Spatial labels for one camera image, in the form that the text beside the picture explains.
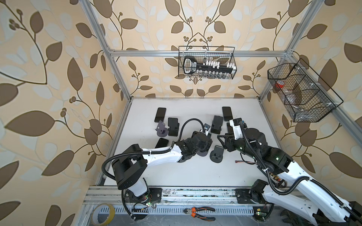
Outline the green phone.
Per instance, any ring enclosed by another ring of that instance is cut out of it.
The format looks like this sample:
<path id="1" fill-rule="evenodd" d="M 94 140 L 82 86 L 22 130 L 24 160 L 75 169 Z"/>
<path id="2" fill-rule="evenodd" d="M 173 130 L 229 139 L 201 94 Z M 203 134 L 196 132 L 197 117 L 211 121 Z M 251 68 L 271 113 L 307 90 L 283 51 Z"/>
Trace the green phone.
<path id="1" fill-rule="evenodd" d="M 223 119 L 224 121 L 229 122 L 233 119 L 232 109 L 229 106 L 222 107 Z"/>

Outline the purple edged phone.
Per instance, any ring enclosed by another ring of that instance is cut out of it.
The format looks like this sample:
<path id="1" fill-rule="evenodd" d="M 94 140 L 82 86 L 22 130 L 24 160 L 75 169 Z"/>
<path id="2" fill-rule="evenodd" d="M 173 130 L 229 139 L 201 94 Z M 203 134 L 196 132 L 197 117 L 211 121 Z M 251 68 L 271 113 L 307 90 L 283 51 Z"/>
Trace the purple edged phone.
<path id="1" fill-rule="evenodd" d="M 159 108 L 157 109 L 154 122 L 156 122 L 156 123 L 159 123 L 160 121 L 164 122 L 165 115 L 166 115 L 166 108 L 164 108 L 164 107 L 159 107 Z"/>

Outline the silver phone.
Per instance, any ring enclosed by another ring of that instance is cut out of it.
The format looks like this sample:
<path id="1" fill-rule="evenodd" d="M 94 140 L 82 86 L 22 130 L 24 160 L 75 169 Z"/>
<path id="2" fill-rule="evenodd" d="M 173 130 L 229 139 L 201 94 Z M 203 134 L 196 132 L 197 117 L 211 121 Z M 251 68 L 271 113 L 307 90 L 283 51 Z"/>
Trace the silver phone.
<path id="1" fill-rule="evenodd" d="M 229 122 L 227 123 L 227 131 L 228 131 L 228 133 L 233 133 L 233 128 Z"/>

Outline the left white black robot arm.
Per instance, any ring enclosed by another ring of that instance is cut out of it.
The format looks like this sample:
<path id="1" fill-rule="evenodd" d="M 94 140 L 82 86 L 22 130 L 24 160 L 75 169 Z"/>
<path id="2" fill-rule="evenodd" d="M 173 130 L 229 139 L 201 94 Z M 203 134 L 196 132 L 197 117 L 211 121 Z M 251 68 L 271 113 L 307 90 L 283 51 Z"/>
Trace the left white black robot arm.
<path id="1" fill-rule="evenodd" d="M 195 131 L 190 138 L 181 140 L 186 124 L 191 121 L 199 122 L 202 130 Z M 182 126 L 178 140 L 168 147 L 147 149 L 134 144 L 123 153 L 116 154 L 103 162 L 101 170 L 106 177 L 117 183 L 117 188 L 121 190 L 122 205 L 132 220 L 137 221 L 140 217 L 137 217 L 126 207 L 124 191 L 131 191 L 137 204 L 151 201 L 150 189 L 146 180 L 141 178 L 145 169 L 166 163 L 183 163 L 198 152 L 207 152 L 212 144 L 210 128 L 210 125 L 192 118 Z"/>

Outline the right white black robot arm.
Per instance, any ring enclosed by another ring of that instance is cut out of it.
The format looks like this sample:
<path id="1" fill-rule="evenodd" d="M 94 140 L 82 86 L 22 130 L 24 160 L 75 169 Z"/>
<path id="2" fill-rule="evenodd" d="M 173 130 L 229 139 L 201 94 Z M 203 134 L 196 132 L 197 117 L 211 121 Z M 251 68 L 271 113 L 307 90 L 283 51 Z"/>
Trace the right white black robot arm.
<path id="1" fill-rule="evenodd" d="M 266 176 L 258 179 L 247 199 L 283 207 L 315 226 L 356 226 L 362 222 L 362 206 L 348 202 L 310 176 L 283 150 L 267 144 L 265 135 L 248 128 L 238 118 L 230 120 L 232 133 L 218 135 L 222 147 L 254 159 Z"/>

